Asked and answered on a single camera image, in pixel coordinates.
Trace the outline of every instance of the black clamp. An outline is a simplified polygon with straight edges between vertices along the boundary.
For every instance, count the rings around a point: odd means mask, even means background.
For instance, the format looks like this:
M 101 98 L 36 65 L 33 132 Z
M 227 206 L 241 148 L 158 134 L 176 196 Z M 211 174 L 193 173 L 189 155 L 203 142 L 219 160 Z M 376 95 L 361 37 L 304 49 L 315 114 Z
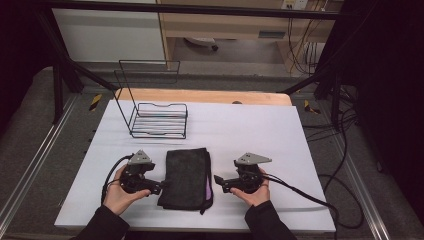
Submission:
M 122 189 L 127 193 L 148 189 L 152 194 L 159 195 L 164 184 L 146 179 L 144 176 L 147 171 L 151 171 L 154 168 L 155 164 L 152 163 L 152 160 L 143 150 L 139 150 L 131 157 L 121 174 L 119 181 Z
M 263 182 L 262 173 L 259 170 L 258 164 L 271 161 L 272 159 L 270 158 L 253 153 L 246 153 L 239 159 L 234 160 L 239 178 L 224 180 L 222 177 L 214 175 L 215 183 L 222 186 L 224 193 L 230 192 L 230 189 L 233 187 L 245 193 L 254 193 Z

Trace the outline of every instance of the white table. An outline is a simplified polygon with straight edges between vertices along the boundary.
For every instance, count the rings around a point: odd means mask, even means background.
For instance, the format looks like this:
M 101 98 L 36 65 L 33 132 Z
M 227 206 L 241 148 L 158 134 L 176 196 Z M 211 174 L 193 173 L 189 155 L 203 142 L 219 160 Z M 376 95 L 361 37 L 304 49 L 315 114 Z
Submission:
M 206 147 L 212 161 L 212 175 L 236 178 L 233 160 L 246 152 L 272 159 L 261 164 L 302 191 L 325 201 L 295 107 L 186 102 L 189 115 L 187 138 L 177 140 L 136 139 L 128 133 L 116 101 L 109 102 L 91 146 L 56 219 L 55 225 L 69 229 L 84 227 L 100 206 L 100 193 L 115 162 L 143 149 L 156 164 L 146 178 L 165 179 L 168 150 Z M 129 114 L 131 101 L 120 101 Z M 158 196 L 135 202 L 122 214 L 132 230 L 242 232 L 248 227 L 248 207 L 232 194 L 224 194 L 213 183 L 214 204 L 204 215 L 198 211 L 164 210 Z M 280 219 L 292 231 L 334 232 L 329 210 L 293 191 L 270 183 L 271 200 Z

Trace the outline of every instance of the black wire rack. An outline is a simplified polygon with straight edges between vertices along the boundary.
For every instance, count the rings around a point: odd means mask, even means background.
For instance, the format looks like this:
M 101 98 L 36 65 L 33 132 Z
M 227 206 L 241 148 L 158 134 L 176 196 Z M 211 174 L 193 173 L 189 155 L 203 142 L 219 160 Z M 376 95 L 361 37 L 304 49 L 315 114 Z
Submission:
M 114 92 L 119 110 L 134 138 L 185 139 L 188 110 L 184 103 L 156 104 L 135 100 L 133 88 L 149 84 L 172 84 L 178 81 L 179 62 L 120 60 L 115 77 L 120 90 Z M 121 93 L 128 89 L 131 110 L 122 107 Z

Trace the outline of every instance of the human hand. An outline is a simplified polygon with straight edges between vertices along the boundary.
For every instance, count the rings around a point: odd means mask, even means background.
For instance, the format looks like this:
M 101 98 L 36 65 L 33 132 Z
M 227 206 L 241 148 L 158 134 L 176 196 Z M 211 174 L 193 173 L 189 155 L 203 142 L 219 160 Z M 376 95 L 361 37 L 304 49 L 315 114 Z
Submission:
M 262 174 L 266 174 L 266 172 L 262 169 L 259 168 L 259 170 L 261 171 Z M 247 205 L 249 206 L 258 206 L 261 203 L 264 203 L 266 201 L 269 201 L 271 199 L 271 193 L 269 191 L 269 180 L 268 179 L 264 179 L 261 186 L 259 187 L 258 190 L 256 190 L 256 192 L 252 193 L 252 194 L 248 194 L 245 193 L 243 191 L 241 191 L 240 189 L 237 188 L 231 188 L 230 191 L 236 195 L 237 197 L 239 197 L 240 199 L 242 199 L 244 202 L 246 202 Z
M 109 185 L 105 200 L 103 201 L 103 205 L 116 215 L 121 215 L 134 201 L 150 195 L 150 190 L 147 189 L 135 193 L 127 193 L 122 189 L 119 178 L 125 167 L 126 165 L 116 171 L 113 178 L 115 181 Z

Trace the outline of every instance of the gray carpet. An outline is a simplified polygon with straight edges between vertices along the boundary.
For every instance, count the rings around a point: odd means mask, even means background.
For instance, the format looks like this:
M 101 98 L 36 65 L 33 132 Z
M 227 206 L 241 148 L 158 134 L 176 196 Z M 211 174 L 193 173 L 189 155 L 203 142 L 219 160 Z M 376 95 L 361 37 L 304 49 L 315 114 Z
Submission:
M 110 72 L 103 71 L 99 74 L 106 79 L 114 79 Z M 145 87 L 275 92 L 291 86 L 298 80 L 267 76 L 266 74 L 213 76 L 185 73 L 181 75 L 177 84 L 164 85 L 152 82 L 146 84 Z M 66 239 L 77 233 L 56 228 L 53 224 L 60 210 L 60 203 L 65 199 L 84 159 L 84 152 L 90 146 L 90 139 L 95 134 L 94 131 L 101 120 L 108 99 L 112 97 L 97 84 L 90 81 L 85 83 L 87 87 L 84 93 L 78 94 L 72 114 L 16 212 L 4 239 Z M 302 94 L 312 92 L 313 88 L 314 86 L 311 85 L 301 93 L 294 94 L 292 96 L 293 104 L 298 107 L 302 124 L 326 124 L 324 114 L 315 114 L 304 110 L 305 96 L 313 108 L 329 104 L 327 100 L 317 102 L 310 94 Z M 94 112 L 88 111 L 94 95 L 98 92 L 103 93 L 98 107 Z M 14 115 L 7 131 L 1 136 L 0 174 L 3 181 L 0 188 L 0 203 L 2 206 L 19 182 L 20 176 L 24 174 L 51 127 L 52 99 L 52 74 L 50 71 L 40 72 L 35 77 L 34 84 L 22 103 L 22 107 Z M 309 137 L 315 132 L 315 130 L 305 130 L 305 136 Z M 403 198 L 392 177 L 377 171 L 373 154 L 363 136 L 360 125 L 352 125 L 347 133 L 349 154 L 354 159 L 354 163 L 366 183 L 391 239 L 424 239 L 423 226 Z M 317 172 L 331 174 L 341 159 L 334 138 L 312 141 L 309 143 L 309 147 Z M 351 187 L 344 169 L 337 177 Z M 345 189 L 333 182 L 326 196 L 328 201 L 339 209 L 341 222 L 348 225 L 358 222 L 360 217 L 358 208 Z M 339 239 L 374 239 L 367 221 L 355 230 L 340 227 L 338 236 Z M 318 236 L 299 234 L 299 239 L 332 239 L 332 237 L 331 234 Z

